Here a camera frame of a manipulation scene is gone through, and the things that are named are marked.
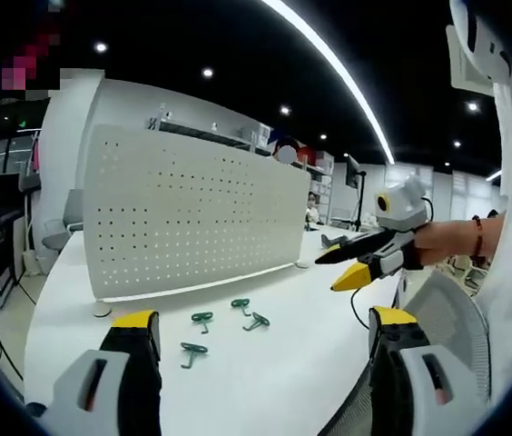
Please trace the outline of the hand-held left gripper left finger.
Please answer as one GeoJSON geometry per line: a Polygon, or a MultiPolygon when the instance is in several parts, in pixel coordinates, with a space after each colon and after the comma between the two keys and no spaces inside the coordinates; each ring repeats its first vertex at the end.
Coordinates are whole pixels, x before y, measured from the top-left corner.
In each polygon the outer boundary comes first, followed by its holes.
{"type": "Polygon", "coordinates": [[[159,314],[117,318],[56,380],[40,424],[53,435],[160,435],[159,314]]]}

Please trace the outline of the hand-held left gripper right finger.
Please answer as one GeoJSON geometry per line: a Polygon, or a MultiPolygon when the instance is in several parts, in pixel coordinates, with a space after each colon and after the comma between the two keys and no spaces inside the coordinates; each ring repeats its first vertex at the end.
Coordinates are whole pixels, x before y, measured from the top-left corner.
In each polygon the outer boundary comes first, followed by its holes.
{"type": "Polygon", "coordinates": [[[454,397],[439,357],[417,318],[401,309],[369,309],[371,433],[426,433],[426,419],[454,397]]]}

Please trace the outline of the person's right hand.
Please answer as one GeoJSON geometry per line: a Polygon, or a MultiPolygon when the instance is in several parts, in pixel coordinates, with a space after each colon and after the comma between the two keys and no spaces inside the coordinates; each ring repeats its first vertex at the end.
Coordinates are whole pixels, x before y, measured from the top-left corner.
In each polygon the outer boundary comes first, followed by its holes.
{"type": "Polygon", "coordinates": [[[403,249],[403,268],[421,270],[453,255],[471,255],[478,240],[478,225],[474,221],[427,223],[414,233],[411,243],[403,249]]]}

